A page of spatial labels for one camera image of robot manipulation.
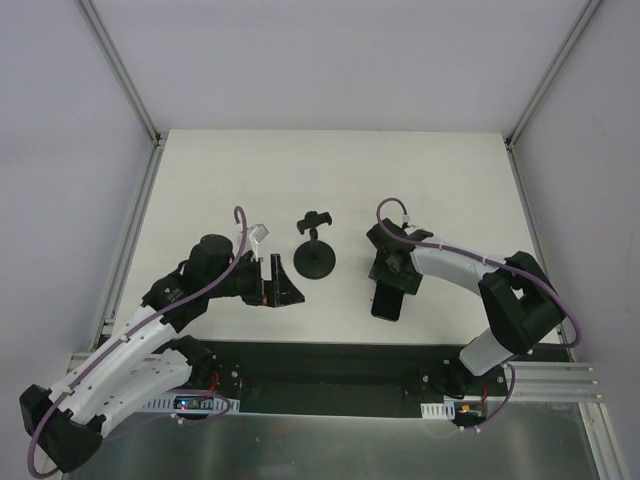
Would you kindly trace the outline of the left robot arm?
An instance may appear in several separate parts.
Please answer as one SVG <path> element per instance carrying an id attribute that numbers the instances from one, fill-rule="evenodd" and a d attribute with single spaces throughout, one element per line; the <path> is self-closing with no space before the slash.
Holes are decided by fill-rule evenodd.
<path id="1" fill-rule="evenodd" d="M 157 280 L 121 330 L 49 388 L 29 386 L 19 404 L 31 437 L 28 456 L 41 450 L 56 472 L 86 463 L 123 420 L 160 394 L 187 386 L 213 397 L 220 380 L 212 352 L 184 329 L 213 299 L 240 298 L 255 307 L 301 304 L 304 294 L 279 255 L 263 279 L 253 252 L 235 254 L 231 241 L 204 236 L 189 257 Z"/>

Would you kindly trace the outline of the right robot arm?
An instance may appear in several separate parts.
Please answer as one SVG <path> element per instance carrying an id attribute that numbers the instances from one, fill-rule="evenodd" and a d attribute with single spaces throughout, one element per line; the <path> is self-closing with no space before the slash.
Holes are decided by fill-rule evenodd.
<path id="1" fill-rule="evenodd" d="M 376 284 L 372 316 L 397 321 L 404 297 L 415 295 L 424 277 L 457 285 L 482 301 L 487 329 L 428 374 L 431 387 L 444 396 L 473 394 L 486 373 L 527 353 L 566 317 L 528 253 L 495 260 L 445 244 L 424 230 L 408 234 L 389 219 L 371 227 L 366 237 L 376 250 L 369 272 Z"/>

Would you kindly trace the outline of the black smartphone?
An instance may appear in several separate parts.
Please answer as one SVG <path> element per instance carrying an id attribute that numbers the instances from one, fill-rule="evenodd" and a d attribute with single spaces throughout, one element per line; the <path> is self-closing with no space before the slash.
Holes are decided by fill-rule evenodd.
<path id="1" fill-rule="evenodd" d="M 388 284 L 378 282 L 371 305 L 374 318 L 397 322 L 400 318 L 404 292 Z"/>

